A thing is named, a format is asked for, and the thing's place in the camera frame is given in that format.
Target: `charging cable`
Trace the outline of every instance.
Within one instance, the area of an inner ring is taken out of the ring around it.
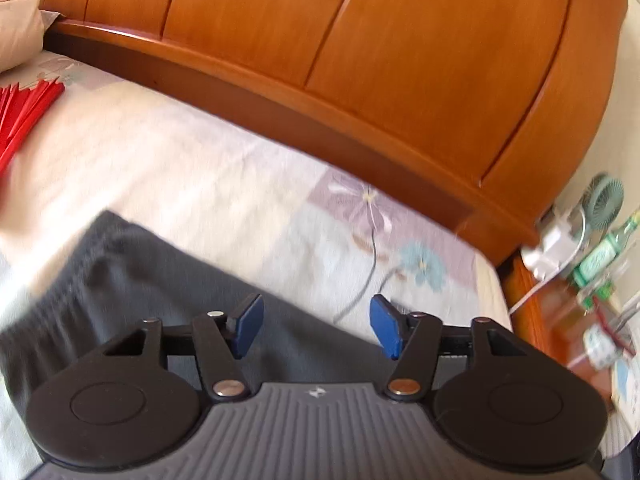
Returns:
[[[587,217],[584,215],[584,209],[582,209],[582,206],[578,206],[578,209],[580,211],[580,215],[582,216],[582,234],[580,235],[580,241],[578,242],[578,246],[575,248],[574,253],[569,256],[567,258],[567,260],[560,265],[556,270],[554,270],[554,272],[551,273],[551,275],[547,278],[545,277],[544,280],[542,280],[541,282],[537,283],[527,294],[524,295],[524,297],[515,305],[513,305],[510,309],[509,309],[509,315],[513,316],[513,314],[521,307],[523,306],[525,303],[527,303],[527,301],[529,301],[529,299],[535,294],[537,293],[542,287],[544,287],[548,282],[550,282],[552,279],[554,279],[558,274],[560,274],[567,265],[569,265],[572,260],[575,258],[575,255],[578,254],[578,251],[580,251],[580,248],[582,247],[582,242],[584,241],[584,235],[587,232]]]

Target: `black circular motor housing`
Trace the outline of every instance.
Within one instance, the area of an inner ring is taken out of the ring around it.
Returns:
[[[145,334],[156,336],[144,331],[143,340]],[[57,374],[31,396],[26,424],[53,460],[108,470],[173,447],[199,414],[196,391],[160,366],[159,344],[149,351],[145,343],[140,355],[109,355],[101,347]]]
[[[607,424],[602,399],[531,350],[482,356],[437,391],[434,420],[465,454],[500,468],[545,472],[588,462]]]

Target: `mattress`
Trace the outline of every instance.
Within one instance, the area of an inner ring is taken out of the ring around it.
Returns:
[[[484,256],[367,183],[50,52],[0,86],[56,77],[66,91],[0,180],[0,330],[106,208],[365,340],[378,292],[446,324],[488,316],[511,328]],[[0,478],[21,478],[39,458],[4,385],[0,431]]]

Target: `headboard panel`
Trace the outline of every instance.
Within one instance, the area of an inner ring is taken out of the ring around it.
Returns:
[[[51,50],[324,158],[497,264],[536,242],[596,133],[626,0],[42,7],[68,16]]]

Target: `pillow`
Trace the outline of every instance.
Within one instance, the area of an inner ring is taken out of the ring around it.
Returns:
[[[0,0],[0,72],[42,50],[40,0]]]

